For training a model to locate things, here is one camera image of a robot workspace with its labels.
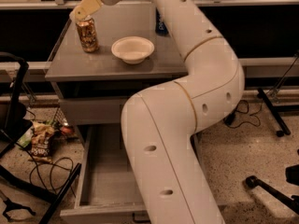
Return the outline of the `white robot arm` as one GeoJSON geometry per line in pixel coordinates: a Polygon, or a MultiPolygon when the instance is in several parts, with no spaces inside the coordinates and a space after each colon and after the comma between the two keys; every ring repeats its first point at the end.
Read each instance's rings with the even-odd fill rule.
{"type": "MultiPolygon", "coordinates": [[[[121,0],[81,0],[85,18],[121,0]]],[[[191,145],[229,115],[245,85],[235,52],[192,0],[151,0],[188,74],[131,96],[121,113],[127,156],[151,224],[225,224],[191,145]]]]}

